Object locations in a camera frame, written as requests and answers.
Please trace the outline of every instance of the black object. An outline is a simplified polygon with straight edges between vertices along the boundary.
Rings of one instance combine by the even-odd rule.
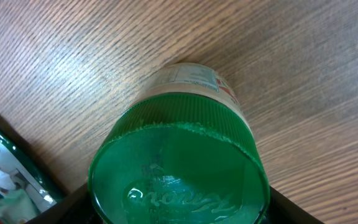
[[[261,224],[322,223],[302,210],[289,199],[270,187],[270,205]],[[102,224],[103,221],[92,207],[86,184],[65,200],[43,212],[28,224]]]

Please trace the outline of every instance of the green and white package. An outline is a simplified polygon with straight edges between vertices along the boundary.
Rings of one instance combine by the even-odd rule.
[[[61,201],[64,194],[0,132],[0,219],[24,223]]]

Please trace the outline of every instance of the green lid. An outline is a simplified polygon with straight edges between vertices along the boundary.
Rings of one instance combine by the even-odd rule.
[[[186,93],[154,96],[115,124],[89,168],[107,223],[257,223],[269,184],[252,134],[229,108]]]

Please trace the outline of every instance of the tabletop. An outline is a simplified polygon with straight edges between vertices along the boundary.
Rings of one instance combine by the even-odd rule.
[[[0,115],[69,191],[158,69],[232,85],[270,185],[358,223],[358,0],[0,0]]]

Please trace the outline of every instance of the white label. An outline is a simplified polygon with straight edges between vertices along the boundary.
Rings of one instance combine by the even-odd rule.
[[[31,176],[16,157],[0,142],[0,194],[23,189],[40,212],[56,204],[44,188]]]
[[[235,112],[249,128],[227,81],[214,70],[195,63],[178,63],[159,70],[132,105],[151,96],[173,92],[194,93],[212,98]]]

